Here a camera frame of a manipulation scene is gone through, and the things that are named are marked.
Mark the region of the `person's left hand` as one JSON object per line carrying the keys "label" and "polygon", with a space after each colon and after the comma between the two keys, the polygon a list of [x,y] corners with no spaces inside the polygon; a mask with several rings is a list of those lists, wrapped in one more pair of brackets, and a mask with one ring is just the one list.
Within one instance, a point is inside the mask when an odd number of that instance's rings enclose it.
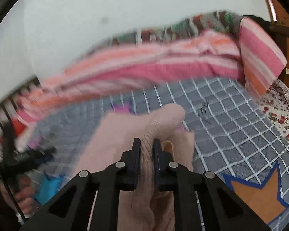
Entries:
{"label": "person's left hand", "polygon": [[[24,215],[32,214],[36,210],[36,201],[34,200],[35,189],[31,186],[31,182],[31,178],[26,175],[21,175],[18,181],[21,190],[17,193],[13,192],[15,200]],[[15,210],[15,212],[18,212],[7,193],[4,184],[0,185],[0,192],[7,205]]]}

